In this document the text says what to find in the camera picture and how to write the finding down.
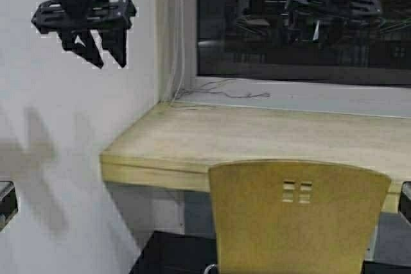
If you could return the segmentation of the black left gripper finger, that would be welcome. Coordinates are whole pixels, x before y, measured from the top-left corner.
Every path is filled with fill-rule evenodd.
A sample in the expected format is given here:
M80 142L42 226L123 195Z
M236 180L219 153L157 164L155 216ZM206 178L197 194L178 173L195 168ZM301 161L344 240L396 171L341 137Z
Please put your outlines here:
M124 68L127 65L127 29L98 30L102 49L108 51L113 59Z
M69 51L101 69L104 66L100 52L90 31L60 31L64 51Z

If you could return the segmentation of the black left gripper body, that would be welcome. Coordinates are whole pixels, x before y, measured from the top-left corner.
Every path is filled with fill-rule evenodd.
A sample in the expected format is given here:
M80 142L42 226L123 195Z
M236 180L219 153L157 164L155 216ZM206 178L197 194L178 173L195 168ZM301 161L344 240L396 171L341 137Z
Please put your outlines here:
M132 0L92 0L79 17L68 14L57 0L39 5L31 23L41 34L129 30L137 8Z

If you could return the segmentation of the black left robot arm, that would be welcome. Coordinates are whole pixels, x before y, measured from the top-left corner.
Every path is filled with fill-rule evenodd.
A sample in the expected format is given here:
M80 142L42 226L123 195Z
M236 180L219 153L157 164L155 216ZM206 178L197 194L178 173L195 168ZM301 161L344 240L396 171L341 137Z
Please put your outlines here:
M127 32L136 15L132 0L49 0L39 4L31 23L43 35L56 33L64 51L102 68L104 62L92 35L97 31L103 50L125 67Z

